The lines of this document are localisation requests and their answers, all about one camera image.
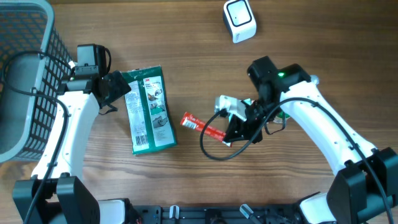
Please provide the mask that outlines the green white gloves package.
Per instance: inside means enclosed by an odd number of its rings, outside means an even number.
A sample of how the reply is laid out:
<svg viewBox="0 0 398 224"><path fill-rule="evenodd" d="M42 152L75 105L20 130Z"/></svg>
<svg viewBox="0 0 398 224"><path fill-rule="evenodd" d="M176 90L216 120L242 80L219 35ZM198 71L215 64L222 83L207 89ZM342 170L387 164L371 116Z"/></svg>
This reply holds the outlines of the green white gloves package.
<svg viewBox="0 0 398 224"><path fill-rule="evenodd" d="M134 155L177 145L170 120L162 67L122 72L131 91L124 95Z"/></svg>

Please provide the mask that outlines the green lid jar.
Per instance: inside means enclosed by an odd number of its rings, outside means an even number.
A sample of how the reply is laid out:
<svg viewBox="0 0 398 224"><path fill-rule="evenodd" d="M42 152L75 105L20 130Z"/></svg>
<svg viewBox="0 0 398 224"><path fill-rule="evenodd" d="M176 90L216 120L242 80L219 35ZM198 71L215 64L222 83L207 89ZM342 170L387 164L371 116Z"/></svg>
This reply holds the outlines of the green lid jar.
<svg viewBox="0 0 398 224"><path fill-rule="evenodd" d="M282 111L275 116L273 122L277 123L277 124L282 124L284 122L284 120L287 120L289 118L290 118L290 116Z"/></svg>

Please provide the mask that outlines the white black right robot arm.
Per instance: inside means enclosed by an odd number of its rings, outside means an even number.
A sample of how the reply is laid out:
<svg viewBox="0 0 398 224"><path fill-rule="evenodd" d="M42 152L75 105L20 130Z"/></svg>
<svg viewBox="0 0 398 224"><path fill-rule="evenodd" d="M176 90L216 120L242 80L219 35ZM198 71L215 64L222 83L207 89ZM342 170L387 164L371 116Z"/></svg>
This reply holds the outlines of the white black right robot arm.
<svg viewBox="0 0 398 224"><path fill-rule="evenodd" d="M325 156L334 180L325 193L298 204L305 223L364 223L397 206L397 154L358 134L322 97L315 77L300 65L277 68L269 57L248 68L257 100L220 96L215 110L231 116L224 140L261 141L266 124L292 118Z"/></svg>

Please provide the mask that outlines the yellow oil bottle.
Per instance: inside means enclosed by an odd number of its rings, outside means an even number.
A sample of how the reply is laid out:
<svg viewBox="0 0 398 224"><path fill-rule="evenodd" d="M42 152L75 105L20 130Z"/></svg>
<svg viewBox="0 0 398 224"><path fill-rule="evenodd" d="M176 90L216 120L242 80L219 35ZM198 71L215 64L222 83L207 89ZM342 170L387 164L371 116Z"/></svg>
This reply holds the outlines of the yellow oil bottle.
<svg viewBox="0 0 398 224"><path fill-rule="evenodd" d="M316 75L310 75L311 82L314 83L315 85L318 85L320 83L319 78Z"/></svg>

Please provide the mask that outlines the mint green sachet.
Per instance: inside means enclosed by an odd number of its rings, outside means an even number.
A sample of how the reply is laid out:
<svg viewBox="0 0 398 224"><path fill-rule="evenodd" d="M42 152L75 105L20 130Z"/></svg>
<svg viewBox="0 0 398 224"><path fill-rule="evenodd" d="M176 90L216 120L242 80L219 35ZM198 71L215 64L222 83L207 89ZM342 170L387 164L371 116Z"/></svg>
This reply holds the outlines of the mint green sachet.
<svg viewBox="0 0 398 224"><path fill-rule="evenodd" d="M247 99L245 99L245 100L243 100L245 103L247 103L247 104L251 104L252 103L252 100L250 99L250 98L247 98ZM233 117L233 115L230 115L229 117L228 117L228 121L229 122L231 122L231 120L232 120L232 117Z"/></svg>

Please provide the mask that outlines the red coffee stick sachet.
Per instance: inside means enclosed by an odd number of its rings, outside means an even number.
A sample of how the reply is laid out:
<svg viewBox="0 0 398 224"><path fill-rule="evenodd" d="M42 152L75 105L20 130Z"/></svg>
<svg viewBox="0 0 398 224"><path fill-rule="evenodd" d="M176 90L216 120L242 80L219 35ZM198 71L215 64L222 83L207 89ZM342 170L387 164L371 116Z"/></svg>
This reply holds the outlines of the red coffee stick sachet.
<svg viewBox="0 0 398 224"><path fill-rule="evenodd" d="M204 121L198 119L191 113L185 112L180 124L182 126L185 126L186 128L190 128L190 129L196 130L198 132L202 132L206 123ZM214 128L210 125L206 128L205 135L207 135L213 139L216 139L219 142L222 142L223 144L227 145L228 147L232 146L232 144L230 142L223 141L224 137L226 136L225 132L223 132L217 128Z"/></svg>

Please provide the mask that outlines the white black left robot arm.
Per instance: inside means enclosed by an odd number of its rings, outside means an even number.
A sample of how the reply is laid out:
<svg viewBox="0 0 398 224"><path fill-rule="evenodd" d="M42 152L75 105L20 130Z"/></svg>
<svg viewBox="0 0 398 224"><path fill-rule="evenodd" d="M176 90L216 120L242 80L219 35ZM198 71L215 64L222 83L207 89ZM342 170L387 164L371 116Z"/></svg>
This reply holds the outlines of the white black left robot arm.
<svg viewBox="0 0 398 224"><path fill-rule="evenodd" d="M29 180L16 182L12 197L24 223L129 223L136 216L127 199L97 200L81 180L91 127L100 109L131 91L121 72L111 72L109 49L77 47L78 62L55 96L30 92L57 104L44 153Z"/></svg>

